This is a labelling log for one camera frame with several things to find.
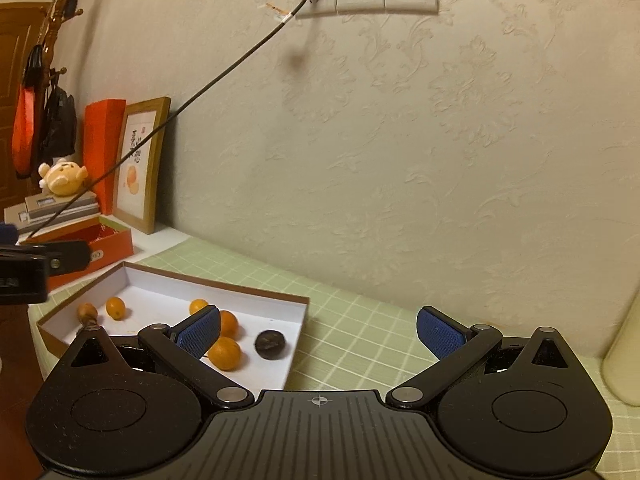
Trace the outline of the large orange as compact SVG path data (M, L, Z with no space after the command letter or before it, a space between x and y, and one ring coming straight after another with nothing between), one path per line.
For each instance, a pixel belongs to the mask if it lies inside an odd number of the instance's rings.
M227 310L220 311L220 336L235 339L238 336L239 321Z

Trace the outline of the small orange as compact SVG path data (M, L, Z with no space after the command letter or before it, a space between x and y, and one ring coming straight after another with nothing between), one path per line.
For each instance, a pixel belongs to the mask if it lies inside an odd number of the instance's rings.
M107 315L114 321L122 321L126 318L127 307L125 301L119 297L111 297L106 300L105 309Z

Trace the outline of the dark round fruit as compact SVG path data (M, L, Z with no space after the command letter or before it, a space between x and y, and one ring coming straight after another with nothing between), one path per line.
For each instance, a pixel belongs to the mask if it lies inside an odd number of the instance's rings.
M258 356L265 360L276 360L286 348L285 336L277 330L263 330L254 341Z

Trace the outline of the stack of grey books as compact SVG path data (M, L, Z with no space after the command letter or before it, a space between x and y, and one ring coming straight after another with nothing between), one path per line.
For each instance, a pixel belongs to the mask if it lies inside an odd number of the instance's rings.
M20 234L30 233L44 226L71 199L72 196L60 197L48 193L28 196L23 203L9 206L3 211L4 222L14 224ZM52 226L86 218L99 212L100 205L96 199L96 194L89 191L56 217L52 222Z

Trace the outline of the red open gift box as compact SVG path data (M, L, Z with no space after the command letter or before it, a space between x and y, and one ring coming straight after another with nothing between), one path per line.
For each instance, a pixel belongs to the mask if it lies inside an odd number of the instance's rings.
M91 262L85 270L50 278L49 290L78 280L134 254L134 243L128 226L102 216L55 226L48 232L37 234L32 240L25 240L25 243L67 242L68 240L87 242L91 249Z

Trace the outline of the brown shallow cardboard box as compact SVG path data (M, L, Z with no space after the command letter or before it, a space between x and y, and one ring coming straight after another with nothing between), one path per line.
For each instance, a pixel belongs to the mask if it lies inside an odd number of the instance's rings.
M47 350L58 358L90 313L110 336L136 336L149 325L175 326L193 315L209 318L213 309L231 313L241 361L222 374L252 393L282 390L292 370L309 299L205 278L119 263L37 321Z

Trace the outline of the yellow plush toy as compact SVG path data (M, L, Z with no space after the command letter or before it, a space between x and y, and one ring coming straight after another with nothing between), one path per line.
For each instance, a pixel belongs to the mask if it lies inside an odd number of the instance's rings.
M39 186L43 193L55 196L71 196L79 192L88 180L86 166L60 158L52 166L43 162L38 167Z

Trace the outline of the wooden framed calligraphy picture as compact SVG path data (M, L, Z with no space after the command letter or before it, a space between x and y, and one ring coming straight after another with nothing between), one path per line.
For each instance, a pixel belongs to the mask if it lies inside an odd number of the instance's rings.
M140 143L168 117L170 104L168 96L129 104L122 120L118 154L124 162L114 173L113 214L144 234L155 231L164 130Z

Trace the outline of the red hanging bag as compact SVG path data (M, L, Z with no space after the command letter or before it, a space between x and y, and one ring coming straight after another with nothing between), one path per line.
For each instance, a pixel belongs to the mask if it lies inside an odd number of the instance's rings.
M41 88L19 84L11 136L11 158L19 179L27 179L35 171L39 157L42 113Z

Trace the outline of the black hanging bag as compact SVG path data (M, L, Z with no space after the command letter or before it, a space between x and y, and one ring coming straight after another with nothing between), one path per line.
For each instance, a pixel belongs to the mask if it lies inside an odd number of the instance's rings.
M75 100L54 86L47 99L40 131L40 154L43 160L73 154L77 118Z

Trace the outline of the red paper envelope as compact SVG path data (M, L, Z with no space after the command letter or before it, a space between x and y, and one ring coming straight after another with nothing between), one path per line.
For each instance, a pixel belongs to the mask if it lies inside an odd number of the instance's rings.
M94 182L111 169L118 155L120 130L126 101L107 99L85 108L82 161Z

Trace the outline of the cream thermos jug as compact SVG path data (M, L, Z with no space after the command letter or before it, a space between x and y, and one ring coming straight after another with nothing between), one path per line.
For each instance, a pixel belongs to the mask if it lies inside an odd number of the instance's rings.
M601 373L605 385L622 402L640 404L640 300L634 297L620 331L608 349Z

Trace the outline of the brown wooden door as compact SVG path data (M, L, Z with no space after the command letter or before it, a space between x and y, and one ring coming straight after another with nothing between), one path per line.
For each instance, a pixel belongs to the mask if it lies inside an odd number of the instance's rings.
M45 2L12 2L1 5L0 36L0 193L1 210L24 202L35 194L35 181L19 179L12 162L11 141L20 84L30 50L44 20Z

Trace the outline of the wooden coat rack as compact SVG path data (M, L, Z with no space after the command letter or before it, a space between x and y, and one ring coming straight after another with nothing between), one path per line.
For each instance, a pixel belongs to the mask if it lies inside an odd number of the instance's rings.
M50 6L41 8L44 20L35 47L29 53L29 60L25 67L25 82L33 82L34 89L34 135L32 136L32 164L36 164L39 148L40 133L46 106L47 91L53 86L58 77L66 73L66 68L56 70L52 67L54 47L63 24L81 16L84 10L78 0L52 0Z

